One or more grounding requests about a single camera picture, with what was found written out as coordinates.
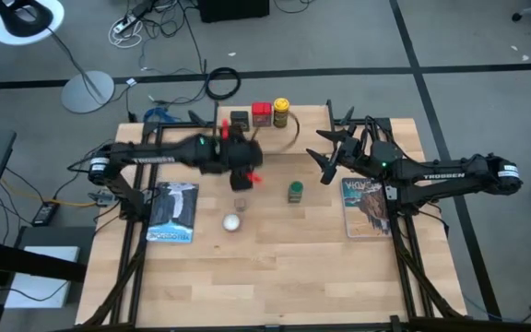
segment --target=small green can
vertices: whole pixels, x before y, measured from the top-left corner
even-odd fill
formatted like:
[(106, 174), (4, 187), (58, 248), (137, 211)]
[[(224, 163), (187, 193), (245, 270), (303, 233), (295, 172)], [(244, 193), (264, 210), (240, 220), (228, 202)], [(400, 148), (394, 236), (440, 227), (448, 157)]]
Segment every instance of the small green can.
[(288, 189), (288, 202), (300, 203), (302, 198), (302, 189), (303, 185), (300, 181), (295, 181), (290, 184), (290, 187)]

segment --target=wooden table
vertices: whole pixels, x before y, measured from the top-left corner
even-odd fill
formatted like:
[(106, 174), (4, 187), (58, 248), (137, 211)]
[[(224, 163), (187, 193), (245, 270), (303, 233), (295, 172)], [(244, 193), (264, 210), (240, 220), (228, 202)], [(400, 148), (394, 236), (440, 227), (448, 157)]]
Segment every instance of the wooden table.
[[(230, 111), (220, 107), (219, 120)], [(265, 153), (257, 170), (264, 181), (254, 190), (233, 194), (229, 176), (200, 176), (179, 164), (159, 167), (159, 181), (200, 184), (191, 244), (149, 243), (137, 326), (257, 326), (386, 322), (391, 314), (407, 320), (390, 238), (349, 239), (343, 220), (339, 182), (354, 177), (344, 168), (330, 185), (319, 183), (321, 172), (306, 148), (330, 153), (329, 141), (316, 129), (330, 127), (326, 106), (293, 106), (301, 121), (296, 145), (271, 154), (289, 142), (295, 124), (264, 128), (257, 135)], [(412, 158), (423, 160), (413, 119), (392, 119), (395, 140)], [(143, 125), (121, 124), (117, 141), (139, 142)], [(181, 139), (206, 129), (166, 129), (164, 140)], [(135, 168), (123, 170), (131, 183)], [(148, 167), (143, 184), (148, 182)], [(287, 203), (290, 182), (305, 189), (299, 205)], [(233, 200), (246, 199), (242, 229), (222, 229)], [(439, 215), (433, 207), (427, 212)], [(99, 225), (113, 218), (109, 213)], [(460, 313), (466, 308), (443, 226), (423, 215), (414, 218), (428, 278)], [(135, 230), (132, 245), (140, 225)], [(96, 235), (77, 322), (89, 318), (116, 279), (125, 222), (115, 221)], [(409, 273), (418, 313), (419, 287)], [(127, 317), (131, 286), (124, 291), (122, 318)]]

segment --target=yellow jar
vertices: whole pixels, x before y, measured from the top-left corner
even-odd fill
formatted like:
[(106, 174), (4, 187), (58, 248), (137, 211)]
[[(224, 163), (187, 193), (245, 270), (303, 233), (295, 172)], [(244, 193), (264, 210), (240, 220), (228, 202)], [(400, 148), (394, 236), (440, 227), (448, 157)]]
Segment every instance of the yellow jar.
[(278, 98), (274, 101), (274, 126), (284, 128), (288, 124), (288, 112), (290, 101), (286, 98)]

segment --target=extension cord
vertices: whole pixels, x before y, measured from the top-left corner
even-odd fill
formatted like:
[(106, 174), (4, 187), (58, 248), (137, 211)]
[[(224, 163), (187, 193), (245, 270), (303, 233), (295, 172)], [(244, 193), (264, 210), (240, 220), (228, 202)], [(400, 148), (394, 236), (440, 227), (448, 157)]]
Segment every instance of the extension cord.
[(126, 22), (120, 22), (116, 24), (113, 31), (114, 33), (121, 33), (122, 31), (130, 28), (133, 24), (135, 24), (138, 21), (138, 18), (136, 18), (134, 15), (129, 14), (126, 18)]

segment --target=book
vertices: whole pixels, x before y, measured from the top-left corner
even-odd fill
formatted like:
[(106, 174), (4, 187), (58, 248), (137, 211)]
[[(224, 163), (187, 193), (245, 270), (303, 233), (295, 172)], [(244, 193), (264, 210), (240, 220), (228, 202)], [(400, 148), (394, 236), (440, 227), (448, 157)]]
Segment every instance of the book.
[(147, 240), (191, 243), (194, 239), (198, 184), (158, 183), (153, 195)]
[(348, 237), (390, 236), (382, 184), (365, 178), (341, 179), (341, 200)]

